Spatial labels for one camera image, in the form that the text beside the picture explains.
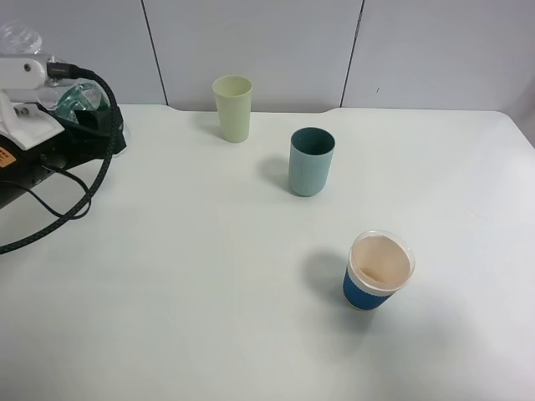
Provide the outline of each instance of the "paper cup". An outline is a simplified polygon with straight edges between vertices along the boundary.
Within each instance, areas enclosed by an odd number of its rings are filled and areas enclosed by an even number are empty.
[[[357,309],[375,309],[409,281],[414,269],[415,258],[401,238],[367,231],[349,251],[344,295]]]

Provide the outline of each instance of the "clear plastic part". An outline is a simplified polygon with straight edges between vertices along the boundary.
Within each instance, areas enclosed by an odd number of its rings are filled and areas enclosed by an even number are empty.
[[[41,35],[19,21],[11,21],[0,27],[0,53],[37,54],[42,46]]]
[[[396,234],[373,230],[354,241],[349,251],[349,264],[366,286],[391,292],[409,281],[415,269],[415,257]]]

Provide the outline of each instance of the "black cable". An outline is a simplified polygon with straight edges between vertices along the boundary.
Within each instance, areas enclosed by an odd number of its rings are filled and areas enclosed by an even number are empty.
[[[82,188],[84,188],[84,192],[87,193],[88,191],[88,187],[87,185],[78,177],[76,177],[75,175],[73,177],[69,177],[71,179],[73,179],[74,181],[76,181],[78,184],[79,184],[79,181],[82,182],[83,185]],[[32,190],[30,190],[29,188],[25,187],[24,185],[20,185],[18,184],[17,182],[12,182],[12,181],[0,181],[0,186],[11,186],[13,188],[19,188],[20,190],[23,190],[25,192],[28,192],[31,196],[33,196],[35,198],[35,200],[37,202],[39,202],[51,215],[54,215],[56,217],[63,217],[65,215],[62,215],[61,213],[59,213],[58,211],[55,211],[52,206],[50,206],[47,202],[45,202],[43,200],[43,198],[41,198],[39,195],[37,195],[35,192],[33,192]],[[82,217],[85,217],[88,212],[89,212],[89,209],[91,208],[91,200],[89,201],[89,203],[87,204],[88,207],[87,209],[81,214],[81,215],[77,215],[77,216],[74,216],[74,217],[71,217],[70,220],[78,220],[78,219],[81,219]]]
[[[85,78],[90,81],[95,81],[97,84],[100,85],[100,87],[104,90],[104,92],[106,93],[106,96],[108,96],[108,99],[110,101],[110,118],[111,118],[110,141],[108,142],[108,147],[106,148],[105,155],[104,155],[104,161],[102,162],[102,165],[100,166],[99,173],[94,179],[92,186],[89,188],[87,193],[82,197],[82,199],[76,205],[74,205],[70,209],[70,211],[65,213],[62,217],[59,217],[55,222],[53,222],[49,226],[44,227],[41,231],[38,231],[35,234],[32,234],[31,236],[27,236],[26,238],[23,238],[22,240],[15,241],[8,245],[0,246],[0,255],[11,252],[11,251],[16,251],[17,249],[30,245],[34,243],[35,241],[38,241],[41,238],[47,236],[48,234],[58,230],[58,228],[60,228],[67,221],[70,221],[74,216],[76,216],[76,214],[80,210],[82,210],[82,208],[86,204],[89,203],[89,201],[91,200],[95,192],[100,188],[102,181],[106,177],[106,173],[108,172],[111,159],[114,154],[115,141],[117,140],[117,136],[120,132],[121,123],[120,123],[120,118],[119,118],[119,106],[117,105],[117,101],[115,100],[115,96],[111,88],[99,75],[95,74],[93,71],[90,71],[88,69],[81,69],[75,65],[65,64],[65,63],[49,63],[47,64],[47,72],[48,72],[48,76],[51,78],[59,78],[59,79]]]

